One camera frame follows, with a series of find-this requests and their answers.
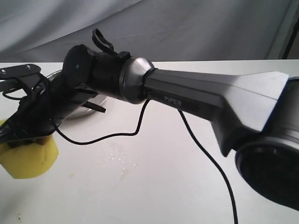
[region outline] white table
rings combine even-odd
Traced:
[[[41,63],[44,75],[60,63]],[[224,74],[299,74],[299,60],[156,63],[158,68]],[[17,102],[0,98],[0,118]],[[106,114],[67,121],[61,130],[91,140],[135,130],[141,105],[109,99]],[[240,177],[234,152],[224,158],[209,122],[187,115],[198,139],[225,170],[241,224],[297,224],[299,212],[253,191]],[[151,102],[136,137],[76,146],[55,134],[59,157],[44,175],[14,180],[0,168],[1,224],[232,224],[226,185],[197,148],[175,109]]]

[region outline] metal bowl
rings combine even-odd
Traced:
[[[58,70],[56,72],[53,72],[52,74],[48,75],[47,78],[52,81],[54,77],[56,77],[61,70]],[[97,95],[95,98],[91,98],[89,102],[100,105],[104,107],[105,102],[107,100],[107,96],[104,95]],[[77,110],[75,110],[67,119],[77,119],[77,118],[82,118],[87,115],[90,115],[94,113],[95,111],[86,107],[80,107]]]

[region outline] gray fabric backdrop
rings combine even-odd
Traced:
[[[117,51],[153,61],[279,58],[298,0],[2,0],[0,62],[61,62],[92,47],[98,27]]]

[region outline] robotic arm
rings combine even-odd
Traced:
[[[159,70],[145,58],[114,52],[98,30],[93,41],[103,52],[73,47],[48,84],[33,64],[0,70],[0,91],[27,93],[0,127],[0,143],[52,134],[52,122],[60,125],[97,94],[132,104],[151,99],[209,120],[221,153],[236,151],[245,181],[264,197],[299,210],[299,77]]]

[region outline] sponge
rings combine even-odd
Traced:
[[[28,145],[11,148],[0,144],[0,164],[15,179],[28,179],[46,172],[56,161],[58,149],[52,135]]]

